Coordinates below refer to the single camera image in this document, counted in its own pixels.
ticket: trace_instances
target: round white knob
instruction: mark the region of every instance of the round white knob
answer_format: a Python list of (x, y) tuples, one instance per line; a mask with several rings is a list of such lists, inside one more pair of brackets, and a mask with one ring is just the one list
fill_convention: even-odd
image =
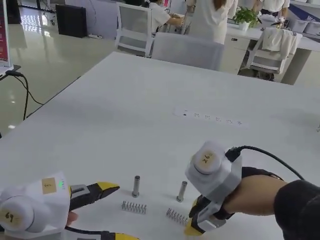
[(0, 213), (0, 224), (8, 231), (25, 231), (34, 220), (33, 206), (30, 199), (25, 196), (13, 196), (2, 202)]
[(9, 198), (15, 197), (15, 196), (23, 196), (24, 193), (22, 190), (19, 190), (15, 187), (8, 187), (5, 190), (2, 191), (0, 200), (2, 202), (8, 200)]
[(206, 141), (194, 156), (194, 167), (204, 175), (218, 171), (223, 157), (223, 149), (213, 141)]

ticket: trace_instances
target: metal pin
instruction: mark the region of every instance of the metal pin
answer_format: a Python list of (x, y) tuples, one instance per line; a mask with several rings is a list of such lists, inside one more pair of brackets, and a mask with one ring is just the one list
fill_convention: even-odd
[(132, 197), (137, 198), (139, 196), (140, 176), (134, 177), (134, 185), (132, 191)]
[(176, 196), (176, 200), (181, 203), (183, 200), (184, 200), (184, 195), (185, 195), (185, 191), (186, 191), (186, 188), (187, 188), (187, 182), (186, 181), (183, 181), (182, 184), (181, 184), (181, 188), (180, 188), (180, 191), (179, 191), (179, 195)]

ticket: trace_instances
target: white device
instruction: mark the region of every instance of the white device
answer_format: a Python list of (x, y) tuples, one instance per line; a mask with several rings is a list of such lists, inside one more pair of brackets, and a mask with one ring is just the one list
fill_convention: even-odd
[(33, 183), (9, 187), (0, 195), (0, 225), (6, 236), (58, 240), (64, 231), (70, 193), (62, 172)]
[(195, 227), (207, 232), (224, 225), (226, 220), (218, 220), (212, 216), (220, 210), (225, 198), (241, 182), (242, 157), (230, 161), (221, 145), (206, 141), (192, 157), (185, 175), (208, 202), (195, 214)]

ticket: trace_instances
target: green plant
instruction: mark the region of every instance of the green plant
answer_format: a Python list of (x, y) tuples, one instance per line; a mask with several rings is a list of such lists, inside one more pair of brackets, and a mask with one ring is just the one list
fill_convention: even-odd
[(244, 22), (250, 23), (250, 28), (253, 28), (258, 24), (257, 14), (253, 10), (242, 6), (238, 7), (238, 10), (232, 19), (237, 24), (243, 24)]

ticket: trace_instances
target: towel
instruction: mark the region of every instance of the towel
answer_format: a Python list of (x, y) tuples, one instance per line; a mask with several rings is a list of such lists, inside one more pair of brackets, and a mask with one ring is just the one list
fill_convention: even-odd
[(280, 52), (281, 59), (296, 53), (302, 35), (285, 29), (267, 27), (263, 32), (262, 49)]
[(285, 59), (289, 56), (289, 54), (294, 55), (296, 53), (298, 44), (300, 43), (300, 40), (302, 38), (302, 34), (300, 33), (294, 33), (289, 30), (284, 30), (282, 35), (282, 41), (281, 41), (281, 57), (282, 59)]

